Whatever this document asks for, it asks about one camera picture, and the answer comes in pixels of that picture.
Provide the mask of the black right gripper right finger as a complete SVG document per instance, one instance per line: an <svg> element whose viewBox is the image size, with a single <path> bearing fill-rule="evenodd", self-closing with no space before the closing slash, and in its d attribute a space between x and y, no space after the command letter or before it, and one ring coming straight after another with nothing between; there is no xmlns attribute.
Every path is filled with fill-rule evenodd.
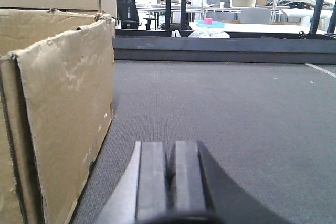
<svg viewBox="0 0 336 224"><path fill-rule="evenodd" d="M288 223L240 187L202 142L177 141L172 158L175 211L209 213L222 223Z"/></svg>

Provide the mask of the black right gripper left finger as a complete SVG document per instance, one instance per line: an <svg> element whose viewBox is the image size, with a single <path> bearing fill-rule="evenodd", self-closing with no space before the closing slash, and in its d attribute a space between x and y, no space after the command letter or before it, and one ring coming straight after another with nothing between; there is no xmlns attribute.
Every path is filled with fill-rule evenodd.
<svg viewBox="0 0 336 224"><path fill-rule="evenodd" d="M148 223L166 213L165 175L163 144L137 141L123 176L94 223Z"/></svg>

